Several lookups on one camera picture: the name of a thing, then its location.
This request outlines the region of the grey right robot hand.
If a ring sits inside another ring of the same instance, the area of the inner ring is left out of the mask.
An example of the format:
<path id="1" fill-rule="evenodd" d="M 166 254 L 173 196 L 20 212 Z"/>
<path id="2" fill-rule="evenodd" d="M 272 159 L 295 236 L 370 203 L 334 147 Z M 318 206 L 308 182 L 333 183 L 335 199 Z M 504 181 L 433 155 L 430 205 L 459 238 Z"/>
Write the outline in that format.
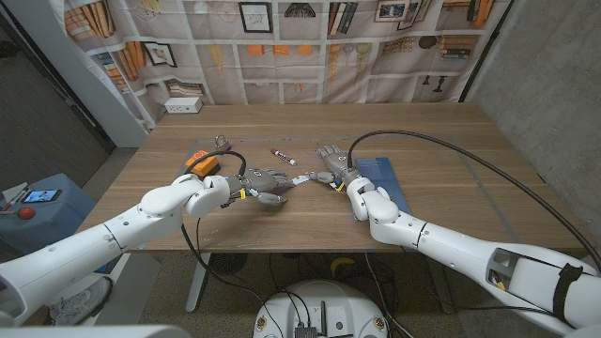
<path id="1" fill-rule="evenodd" d="M 355 179 L 361 178 L 360 171 L 356 168 L 356 160 L 352 159 L 348 163 L 348 154 L 336 145 L 323 146 L 316 152 L 321 156 L 328 172 L 310 173 L 309 178 L 322 183 L 343 183 L 348 186 Z"/>

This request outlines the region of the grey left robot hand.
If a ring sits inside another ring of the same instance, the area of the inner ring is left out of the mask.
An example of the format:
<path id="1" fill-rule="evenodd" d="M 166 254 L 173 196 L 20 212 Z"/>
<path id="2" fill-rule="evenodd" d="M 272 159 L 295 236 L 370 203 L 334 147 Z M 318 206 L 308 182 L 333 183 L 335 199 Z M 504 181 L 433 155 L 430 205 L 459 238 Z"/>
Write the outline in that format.
<path id="1" fill-rule="evenodd" d="M 280 192 L 296 186 L 284 172 L 273 168 L 248 169 L 241 176 L 231 176 L 225 180 L 231 194 L 244 190 L 258 202 L 269 206 L 278 206 L 286 202 L 287 199 L 280 195 Z"/>

